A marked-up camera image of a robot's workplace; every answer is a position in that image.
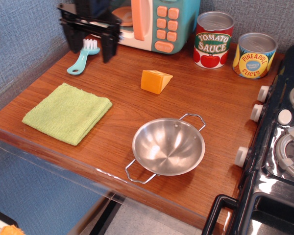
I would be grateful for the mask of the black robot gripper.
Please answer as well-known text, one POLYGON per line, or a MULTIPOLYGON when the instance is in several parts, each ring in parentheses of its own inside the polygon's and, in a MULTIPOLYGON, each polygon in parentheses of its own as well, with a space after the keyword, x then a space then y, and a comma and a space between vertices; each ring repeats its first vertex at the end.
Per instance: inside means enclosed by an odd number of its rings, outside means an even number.
POLYGON ((103 62, 116 55, 120 40, 120 18, 113 15, 108 0, 75 0, 60 3, 60 22, 70 50, 78 53, 88 34, 101 36, 103 62))

